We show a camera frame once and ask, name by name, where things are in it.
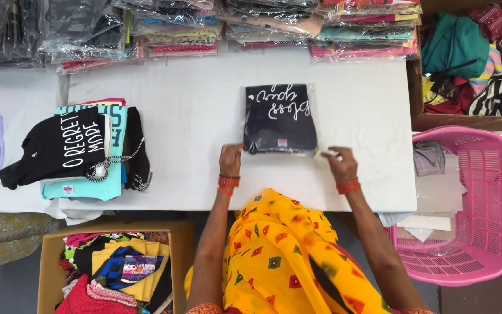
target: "bangle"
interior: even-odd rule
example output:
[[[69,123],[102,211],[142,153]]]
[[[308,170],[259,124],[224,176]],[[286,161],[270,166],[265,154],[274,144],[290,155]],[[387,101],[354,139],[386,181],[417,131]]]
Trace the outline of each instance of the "bangle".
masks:
[[[239,187],[239,176],[227,177],[220,175],[218,178],[218,185],[226,188],[237,188]]]
[[[338,193],[340,195],[355,192],[355,191],[359,190],[360,188],[361,188],[361,185],[359,184],[358,178],[355,178],[352,181],[348,181],[345,183],[337,183],[336,184],[336,189],[338,190]]]
[[[226,190],[226,189],[217,188],[216,191],[218,193],[223,193],[223,194],[226,194],[228,196],[232,196],[234,194],[234,191],[232,191],[232,190]]]

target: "pink plastic basket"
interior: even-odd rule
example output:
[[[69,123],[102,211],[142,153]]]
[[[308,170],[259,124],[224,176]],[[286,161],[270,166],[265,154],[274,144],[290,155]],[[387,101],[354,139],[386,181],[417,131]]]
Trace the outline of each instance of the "pink plastic basket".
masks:
[[[502,275],[502,137],[462,126],[442,126],[412,136],[436,141],[457,154],[464,210],[456,215],[456,239],[396,239],[408,275],[440,286],[460,287]]]

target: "woman's arm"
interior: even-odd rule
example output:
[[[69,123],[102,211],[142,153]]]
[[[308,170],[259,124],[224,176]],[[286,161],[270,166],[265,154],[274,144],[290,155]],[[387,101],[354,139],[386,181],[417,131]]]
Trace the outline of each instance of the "woman's arm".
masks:
[[[241,148],[239,145],[225,145],[220,155],[220,174],[226,177],[239,176]],[[221,189],[233,190],[231,187]],[[215,303],[222,308],[222,259],[227,228],[227,208],[230,196],[218,192],[213,209],[202,231],[195,262],[193,278],[187,300],[187,310],[205,303]]]
[[[329,149],[338,154],[335,156],[323,153],[322,155],[329,161],[336,182],[347,183],[354,180],[358,176],[358,163],[354,159],[352,150],[344,147],[329,147]],[[367,261],[387,304],[396,310],[405,308],[429,310],[408,277],[400,256],[371,211],[361,189],[347,193],[346,199],[358,224]]]

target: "woman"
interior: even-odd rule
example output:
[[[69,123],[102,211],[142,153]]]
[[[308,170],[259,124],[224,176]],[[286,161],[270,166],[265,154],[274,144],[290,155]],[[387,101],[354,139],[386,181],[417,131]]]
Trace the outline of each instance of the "woman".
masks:
[[[273,189],[262,191],[236,213],[224,247],[242,146],[222,147],[220,187],[185,280],[188,314],[431,313],[369,208],[348,148],[330,147],[336,154],[322,155],[352,208],[383,297],[337,245],[336,232],[322,211],[308,210]]]

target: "striped fabric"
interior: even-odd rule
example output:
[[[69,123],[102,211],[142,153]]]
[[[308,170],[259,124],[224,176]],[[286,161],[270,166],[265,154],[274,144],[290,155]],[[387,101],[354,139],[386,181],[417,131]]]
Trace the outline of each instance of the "striped fabric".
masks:
[[[479,96],[484,91],[489,79],[496,74],[502,74],[501,55],[494,44],[489,44],[489,57],[484,73],[477,78],[469,79],[470,85],[474,89],[474,97]]]
[[[493,75],[468,108],[469,116],[502,116],[502,74]]]

